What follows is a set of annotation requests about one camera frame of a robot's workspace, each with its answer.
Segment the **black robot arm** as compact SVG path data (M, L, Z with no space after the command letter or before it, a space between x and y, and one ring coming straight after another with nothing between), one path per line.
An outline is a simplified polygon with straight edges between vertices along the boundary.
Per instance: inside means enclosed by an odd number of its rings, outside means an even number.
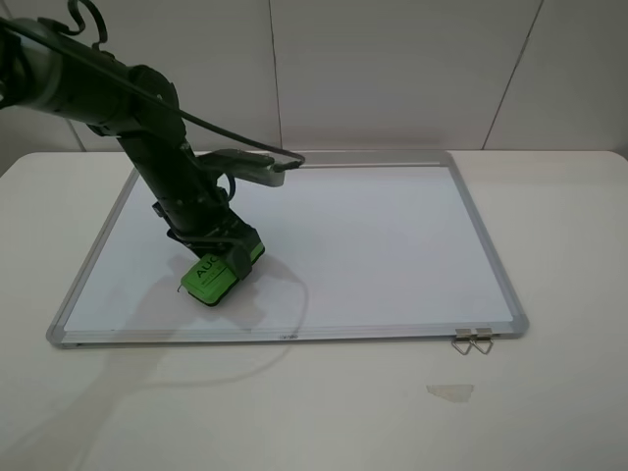
M198 257L215 255L239 280L263 249L259 234L230 207L233 182L262 157L236 149L195 155L175 86L147 66L71 39L48 19L1 23L1 105L87 125L117 139L154 194L168 236Z

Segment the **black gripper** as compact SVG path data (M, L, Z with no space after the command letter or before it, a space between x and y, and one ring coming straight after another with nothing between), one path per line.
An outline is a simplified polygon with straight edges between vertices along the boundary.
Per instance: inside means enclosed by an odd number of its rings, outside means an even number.
M186 205L160 195L152 208L168 225L168 238L195 255L224 254L227 267L241 281L260 257L259 234L231 209L231 193L218 197Z

